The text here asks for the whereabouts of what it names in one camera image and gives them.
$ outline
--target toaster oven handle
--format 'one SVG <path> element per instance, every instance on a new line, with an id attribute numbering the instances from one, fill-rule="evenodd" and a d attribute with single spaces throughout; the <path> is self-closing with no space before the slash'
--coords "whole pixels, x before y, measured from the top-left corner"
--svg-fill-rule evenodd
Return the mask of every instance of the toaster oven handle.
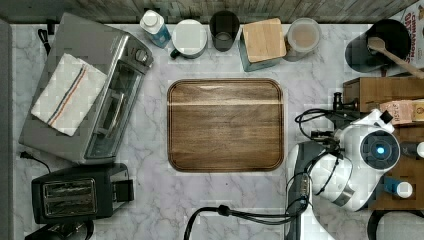
<path id="1" fill-rule="evenodd" d="M 125 94 L 124 93 L 117 93 L 116 91 L 113 91 L 109 96 L 110 96 L 110 98 L 115 98 L 115 99 L 118 100 L 118 104 L 116 106 L 115 114 L 113 115 L 112 122 L 110 123 L 108 129 L 105 129 L 105 128 L 102 128 L 102 127 L 99 127 L 97 129 L 97 132 L 103 133 L 106 136 L 106 138 L 110 138 L 112 136 L 112 134 L 113 134 L 113 132 L 116 128 L 116 125 L 119 122 L 118 118 L 120 116 L 122 116 L 121 112 L 122 112 L 122 109 L 123 109 L 123 104 L 125 102 Z"/>

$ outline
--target white towel with red stripes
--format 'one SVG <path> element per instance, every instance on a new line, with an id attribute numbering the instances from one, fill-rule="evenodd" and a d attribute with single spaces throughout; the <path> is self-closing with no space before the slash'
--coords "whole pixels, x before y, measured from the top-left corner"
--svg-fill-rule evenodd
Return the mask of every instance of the white towel with red stripes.
<path id="1" fill-rule="evenodd" d="M 73 136 L 106 78 L 97 68 L 65 53 L 31 113 L 59 132 Z"/>

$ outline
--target gray wall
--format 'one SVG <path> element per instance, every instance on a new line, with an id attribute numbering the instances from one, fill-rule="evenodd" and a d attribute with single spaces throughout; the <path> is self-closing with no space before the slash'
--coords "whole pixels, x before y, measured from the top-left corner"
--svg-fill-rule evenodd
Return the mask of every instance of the gray wall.
<path id="1" fill-rule="evenodd" d="M 0 239 L 12 238 L 12 31 L 0 20 Z"/>
<path id="2" fill-rule="evenodd" d="M 63 11 L 105 23 L 137 23 L 146 9 L 156 9 L 176 23 L 194 18 L 207 22 L 219 10 L 237 13 L 241 21 L 279 17 L 290 23 L 310 17 L 320 23 L 373 23 L 417 0 L 0 0 L 0 17 L 11 23 L 60 20 Z"/>

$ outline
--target white marble countertop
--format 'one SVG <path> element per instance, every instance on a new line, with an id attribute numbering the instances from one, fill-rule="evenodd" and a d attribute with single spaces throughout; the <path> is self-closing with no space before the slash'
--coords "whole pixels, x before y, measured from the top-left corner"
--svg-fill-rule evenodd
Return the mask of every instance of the white marble countertop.
<path id="1" fill-rule="evenodd" d="M 174 170 L 166 150 L 166 94 L 168 87 L 187 78 L 272 78 L 285 95 L 286 154 L 296 142 L 304 140 L 294 124 L 297 114 L 313 105 L 330 104 L 342 83 L 358 76 L 379 76 L 379 72 L 360 74 L 345 62 L 344 51 L 350 40 L 369 25 L 321 25 L 322 41 L 314 55 L 290 63 L 245 73 L 238 44 L 228 52 L 213 48 L 212 41 L 202 56 L 194 60 L 171 60 L 169 48 L 154 46 L 138 25 L 112 25 L 142 40 L 153 52 L 154 65 L 147 73 L 126 129 L 118 161 L 125 163 L 135 179 L 135 201 L 112 218 L 96 221 L 93 239 L 183 239 L 191 214 L 204 206 L 226 204 L 238 210 L 265 211 L 284 209 L 284 169 L 272 172 L 192 174 Z M 17 143 L 23 121 L 46 59 L 37 29 L 45 25 L 13 25 L 13 118 L 14 152 L 24 149 Z M 283 25 L 286 32 L 288 25 Z M 52 170 L 70 163 L 45 154 L 36 156 Z M 14 161 L 14 236 L 24 236 L 38 229 L 31 204 L 31 180 L 44 175 L 44 166 L 31 160 Z M 326 200 L 314 200 L 318 219 L 340 240 L 367 239 L 369 211 L 346 212 Z M 282 226 L 264 226 L 205 214 L 198 217 L 192 239 L 283 239 Z"/>

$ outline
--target wooden spoon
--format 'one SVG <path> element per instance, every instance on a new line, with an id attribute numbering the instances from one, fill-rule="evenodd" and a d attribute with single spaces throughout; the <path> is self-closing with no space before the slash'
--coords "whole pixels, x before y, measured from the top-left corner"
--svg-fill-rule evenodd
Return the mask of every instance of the wooden spoon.
<path id="1" fill-rule="evenodd" d="M 368 47 L 372 50 L 375 50 L 377 52 L 380 52 L 384 55 L 386 55 L 388 58 L 390 58 L 393 62 L 395 62 L 397 65 L 403 67 L 405 70 L 416 76 L 417 78 L 423 79 L 424 78 L 424 72 L 421 72 L 418 68 L 412 66 L 411 64 L 403 61 L 393 53 L 387 51 L 386 49 L 386 43 L 383 39 L 378 37 L 370 37 L 368 39 Z"/>

